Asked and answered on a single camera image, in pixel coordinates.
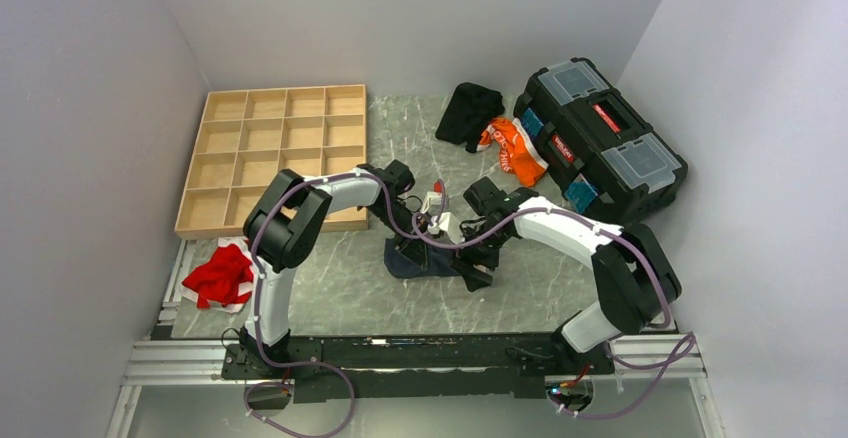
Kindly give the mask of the navy underwear beige waistband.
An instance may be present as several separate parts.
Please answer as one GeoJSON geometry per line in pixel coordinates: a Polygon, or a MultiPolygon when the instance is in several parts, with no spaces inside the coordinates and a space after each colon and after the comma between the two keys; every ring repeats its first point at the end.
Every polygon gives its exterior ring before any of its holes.
{"type": "Polygon", "coordinates": [[[403,237],[384,240],[383,262],[389,274],[398,279],[455,277],[451,250],[433,247],[421,240],[403,237]]]}

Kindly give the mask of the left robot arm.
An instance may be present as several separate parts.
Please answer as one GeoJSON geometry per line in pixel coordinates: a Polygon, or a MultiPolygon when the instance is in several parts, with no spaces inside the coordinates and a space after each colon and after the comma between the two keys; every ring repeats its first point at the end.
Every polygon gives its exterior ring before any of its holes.
{"type": "Polygon", "coordinates": [[[348,172],[314,178],[290,169],[275,176],[243,226],[258,273],[239,342],[258,375],[275,377],[291,360],[294,275],[313,251],[328,215],[367,210],[395,233],[384,253],[393,276],[412,278],[430,270],[435,252],[412,236],[426,227],[414,222],[401,199],[414,183],[410,169],[397,160],[384,168],[360,164],[348,172]]]}

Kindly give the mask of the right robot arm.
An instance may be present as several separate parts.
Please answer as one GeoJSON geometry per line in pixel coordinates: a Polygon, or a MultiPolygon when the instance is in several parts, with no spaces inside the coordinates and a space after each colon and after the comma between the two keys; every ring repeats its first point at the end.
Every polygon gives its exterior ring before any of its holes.
{"type": "Polygon", "coordinates": [[[527,188],[507,193],[488,178],[463,197],[482,220],[465,232],[451,262],[469,290],[491,284],[500,249],[512,238],[546,245],[592,271],[596,301],[551,335],[551,359],[560,371],[578,371],[590,351],[613,338],[671,324],[670,305],[682,286],[648,226],[596,221],[527,188]]]}

